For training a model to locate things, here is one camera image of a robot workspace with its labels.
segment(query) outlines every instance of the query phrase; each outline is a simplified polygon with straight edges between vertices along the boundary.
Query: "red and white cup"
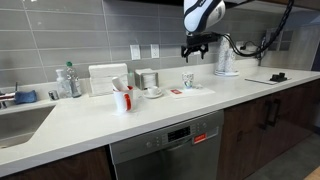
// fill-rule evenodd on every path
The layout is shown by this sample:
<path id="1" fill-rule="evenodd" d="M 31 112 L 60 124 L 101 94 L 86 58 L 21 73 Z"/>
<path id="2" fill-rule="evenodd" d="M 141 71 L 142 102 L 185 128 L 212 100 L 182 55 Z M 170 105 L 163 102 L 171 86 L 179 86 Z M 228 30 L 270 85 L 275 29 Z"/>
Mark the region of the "red and white cup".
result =
<path id="1" fill-rule="evenodd" d="M 117 104 L 118 112 L 127 112 L 133 108 L 133 87 L 127 87 L 129 90 L 117 91 L 113 89 L 113 96 Z"/>

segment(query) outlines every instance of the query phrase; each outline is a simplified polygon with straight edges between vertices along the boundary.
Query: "kitchen counter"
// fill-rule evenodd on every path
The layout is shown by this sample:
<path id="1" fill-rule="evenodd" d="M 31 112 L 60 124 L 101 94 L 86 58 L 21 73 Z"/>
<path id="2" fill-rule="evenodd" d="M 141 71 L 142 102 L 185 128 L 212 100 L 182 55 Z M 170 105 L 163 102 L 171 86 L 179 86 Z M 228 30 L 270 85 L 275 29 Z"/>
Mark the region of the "kitchen counter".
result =
<path id="1" fill-rule="evenodd" d="M 186 70 L 195 73 L 195 84 L 215 93 L 184 99 L 169 96 L 164 90 L 181 87 L 181 73 Z M 54 103 L 43 100 L 37 102 L 38 105 L 24 105 L 20 110 L 56 106 L 28 142 L 0 149 L 0 177 L 320 78 L 320 72 L 265 67 L 240 68 L 239 71 L 239 76 L 222 77 L 213 74 L 212 65 L 159 70 L 164 95 L 146 99 L 142 91 L 136 89 L 135 109 L 125 114 L 116 112 L 112 95 L 89 97 L 84 94 L 80 98 L 60 99 Z M 279 72 L 292 79 L 275 85 L 245 80 L 252 76 L 271 77 Z M 8 108 L 0 112 L 18 110 Z"/>

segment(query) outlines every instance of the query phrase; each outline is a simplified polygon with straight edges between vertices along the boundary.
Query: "blue sponge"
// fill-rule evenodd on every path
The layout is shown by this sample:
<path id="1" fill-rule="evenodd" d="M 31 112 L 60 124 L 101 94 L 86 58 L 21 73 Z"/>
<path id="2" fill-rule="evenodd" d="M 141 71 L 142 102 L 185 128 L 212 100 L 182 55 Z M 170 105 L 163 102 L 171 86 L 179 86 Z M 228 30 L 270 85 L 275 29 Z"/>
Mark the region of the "blue sponge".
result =
<path id="1" fill-rule="evenodd" d="M 14 102 L 16 104 L 23 104 L 23 103 L 33 103 L 37 101 L 37 94 L 35 90 L 30 92 L 16 92 L 14 96 Z"/>

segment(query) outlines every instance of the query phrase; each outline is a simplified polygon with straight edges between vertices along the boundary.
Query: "gray floor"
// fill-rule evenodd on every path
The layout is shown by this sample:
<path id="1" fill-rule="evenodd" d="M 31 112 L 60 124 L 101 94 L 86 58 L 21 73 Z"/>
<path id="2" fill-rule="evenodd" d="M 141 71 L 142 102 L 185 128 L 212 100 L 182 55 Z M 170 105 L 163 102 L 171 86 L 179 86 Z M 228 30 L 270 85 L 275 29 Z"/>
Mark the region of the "gray floor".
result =
<path id="1" fill-rule="evenodd" d="M 320 166 L 320 136 L 314 134 L 245 180 L 302 180 Z"/>

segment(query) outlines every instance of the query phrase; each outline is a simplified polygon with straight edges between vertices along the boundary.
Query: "gray tile backsplash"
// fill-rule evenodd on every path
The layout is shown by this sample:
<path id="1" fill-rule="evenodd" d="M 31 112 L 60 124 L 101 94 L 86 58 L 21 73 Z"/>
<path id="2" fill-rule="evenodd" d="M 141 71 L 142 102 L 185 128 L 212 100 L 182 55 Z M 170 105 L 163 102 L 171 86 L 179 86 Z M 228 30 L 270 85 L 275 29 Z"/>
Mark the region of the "gray tile backsplash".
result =
<path id="1" fill-rule="evenodd" d="M 211 43 L 202 60 L 181 58 L 186 35 L 183 7 L 119 0 L 1 0 L 0 88 L 56 80 L 57 68 L 72 61 L 80 78 L 92 64 L 126 63 L 130 71 L 215 63 L 219 43 Z M 230 33 L 234 41 L 260 42 L 278 14 L 229 9 L 208 31 Z M 132 61 L 130 45 L 140 45 L 141 60 Z M 151 44 L 160 58 L 151 58 Z"/>

